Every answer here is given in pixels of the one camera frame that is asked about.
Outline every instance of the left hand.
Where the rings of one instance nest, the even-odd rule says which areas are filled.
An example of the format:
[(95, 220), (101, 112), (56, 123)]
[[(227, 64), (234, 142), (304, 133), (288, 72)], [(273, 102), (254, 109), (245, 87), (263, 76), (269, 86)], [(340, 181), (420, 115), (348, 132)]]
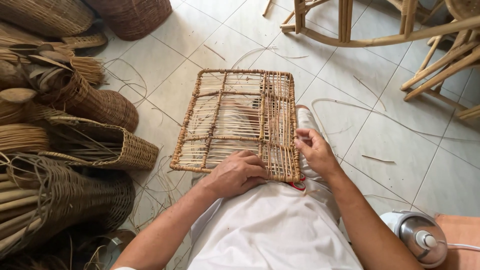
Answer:
[(215, 198), (228, 198), (265, 184), (267, 178), (264, 162), (253, 152), (243, 150), (233, 152), (198, 184)]

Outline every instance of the forearm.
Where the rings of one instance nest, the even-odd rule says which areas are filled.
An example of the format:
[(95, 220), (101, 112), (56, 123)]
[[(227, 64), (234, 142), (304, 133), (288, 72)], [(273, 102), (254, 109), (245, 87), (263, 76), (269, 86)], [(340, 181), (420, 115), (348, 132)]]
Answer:
[(365, 269), (422, 269), (343, 171), (326, 180), (332, 188), (355, 253)]
[(122, 266), (136, 270), (163, 269), (193, 223), (217, 199), (201, 183), (141, 231), (125, 248), (112, 269)]

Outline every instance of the stainless steel lid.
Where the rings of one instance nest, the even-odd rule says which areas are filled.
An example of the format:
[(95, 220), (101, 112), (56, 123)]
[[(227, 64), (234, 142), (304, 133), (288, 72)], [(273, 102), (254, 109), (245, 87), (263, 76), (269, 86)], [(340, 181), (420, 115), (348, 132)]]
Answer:
[(440, 265), (447, 255), (447, 242), (442, 229), (425, 214), (403, 213), (395, 226), (395, 234), (424, 267)]

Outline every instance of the white tile floor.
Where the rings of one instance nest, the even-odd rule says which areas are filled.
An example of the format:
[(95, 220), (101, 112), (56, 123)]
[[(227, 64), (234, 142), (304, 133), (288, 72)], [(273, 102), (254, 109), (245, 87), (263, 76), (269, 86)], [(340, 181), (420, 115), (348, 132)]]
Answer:
[[(202, 68), (232, 67), (293, 74), (297, 103), (315, 111), (342, 168), (378, 214), (412, 208), (480, 216), (480, 121), (459, 121), (453, 108), (430, 96), (404, 102), (405, 94), (399, 90), (425, 57), (426, 40), (368, 49), (336, 48), (303, 35), (281, 33), (278, 26), (293, 9), (292, 0), (275, 0), (265, 18), (261, 14), (266, 0), (171, 2), (173, 14), (151, 35), (127, 42), (107, 33), (110, 44), (99, 55), (110, 61), (106, 67), (113, 74), (108, 75), (110, 85), (103, 88), (121, 89), (140, 115), (135, 134), (161, 148), (152, 172), (132, 173), (137, 198), (127, 227), (144, 228), (190, 188), (191, 173), (172, 172), (168, 165), (196, 74)], [(336, 5), (337, 1), (330, 1), (310, 11), (307, 26), (336, 37)], [(374, 7), (368, 0), (354, 2), (354, 38), (398, 32), (398, 18)], [(436, 52), (433, 60), (443, 54)], [(380, 97), (386, 110), (354, 77)], [(478, 71), (464, 70), (443, 86), (444, 95), (466, 106), (480, 103)], [(186, 267), (190, 244), (186, 237), (167, 269)]]

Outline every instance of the hand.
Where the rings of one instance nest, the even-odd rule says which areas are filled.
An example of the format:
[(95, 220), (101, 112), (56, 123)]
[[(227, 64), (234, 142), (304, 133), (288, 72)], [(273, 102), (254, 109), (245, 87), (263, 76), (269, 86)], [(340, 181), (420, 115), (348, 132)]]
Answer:
[(330, 145), (311, 128), (297, 128), (299, 137), (308, 139), (295, 139), (294, 143), (297, 149), (307, 159), (307, 164), (312, 170), (328, 181), (333, 175), (343, 172), (338, 164)]
[(213, 192), (215, 198), (233, 197), (265, 184), (268, 178), (264, 162), (253, 152), (235, 151), (198, 184)]

